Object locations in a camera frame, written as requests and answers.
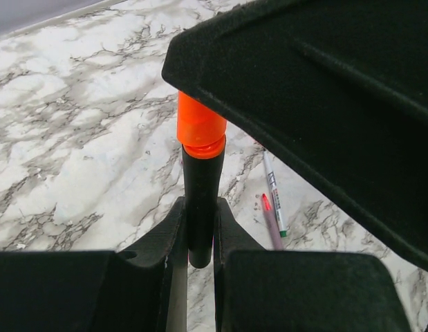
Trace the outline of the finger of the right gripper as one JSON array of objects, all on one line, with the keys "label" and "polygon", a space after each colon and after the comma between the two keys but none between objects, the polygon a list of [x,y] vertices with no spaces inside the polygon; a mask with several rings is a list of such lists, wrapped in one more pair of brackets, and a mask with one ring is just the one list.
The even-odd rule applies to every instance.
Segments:
[{"label": "finger of the right gripper", "polygon": [[428,1],[255,1],[174,37],[164,81],[428,272]]}]

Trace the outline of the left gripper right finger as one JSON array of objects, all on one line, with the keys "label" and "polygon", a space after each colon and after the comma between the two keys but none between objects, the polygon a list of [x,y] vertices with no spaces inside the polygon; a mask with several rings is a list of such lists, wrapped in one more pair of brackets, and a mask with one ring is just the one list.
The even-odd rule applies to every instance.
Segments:
[{"label": "left gripper right finger", "polygon": [[356,252],[266,250],[218,200],[217,331],[409,331],[386,266]]}]

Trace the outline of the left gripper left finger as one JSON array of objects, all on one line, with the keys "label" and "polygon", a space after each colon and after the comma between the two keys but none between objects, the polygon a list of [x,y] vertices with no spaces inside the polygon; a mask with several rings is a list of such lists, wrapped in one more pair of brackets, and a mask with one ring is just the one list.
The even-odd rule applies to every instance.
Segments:
[{"label": "left gripper left finger", "polygon": [[184,216],[120,252],[0,252],[0,331],[184,331]]}]

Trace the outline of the pink translucent red pen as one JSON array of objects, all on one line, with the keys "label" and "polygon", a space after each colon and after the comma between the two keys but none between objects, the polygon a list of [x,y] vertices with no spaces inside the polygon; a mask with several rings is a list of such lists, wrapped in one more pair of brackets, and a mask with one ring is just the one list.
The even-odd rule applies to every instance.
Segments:
[{"label": "pink translucent red pen", "polygon": [[270,238],[272,240],[272,245],[275,250],[283,250],[283,244],[281,241],[281,236],[278,229],[278,224],[275,219],[275,212],[272,209],[269,198],[266,194],[261,195],[263,215],[266,220],[266,224],[270,233]]}]

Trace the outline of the black orange highlighter marker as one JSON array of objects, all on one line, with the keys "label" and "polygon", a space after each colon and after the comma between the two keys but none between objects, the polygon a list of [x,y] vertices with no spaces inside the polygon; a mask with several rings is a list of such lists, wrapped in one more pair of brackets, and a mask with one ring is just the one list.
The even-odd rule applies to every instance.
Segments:
[{"label": "black orange highlighter marker", "polygon": [[204,268],[211,259],[225,137],[204,147],[183,146],[183,175],[189,262]]}]

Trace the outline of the orange highlighter cap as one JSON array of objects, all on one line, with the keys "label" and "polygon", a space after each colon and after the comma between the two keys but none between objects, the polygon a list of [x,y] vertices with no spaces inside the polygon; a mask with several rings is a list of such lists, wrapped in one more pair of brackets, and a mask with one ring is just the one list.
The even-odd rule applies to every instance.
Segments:
[{"label": "orange highlighter cap", "polygon": [[219,141],[227,126],[226,119],[191,98],[178,92],[177,139],[190,147],[204,147]]}]

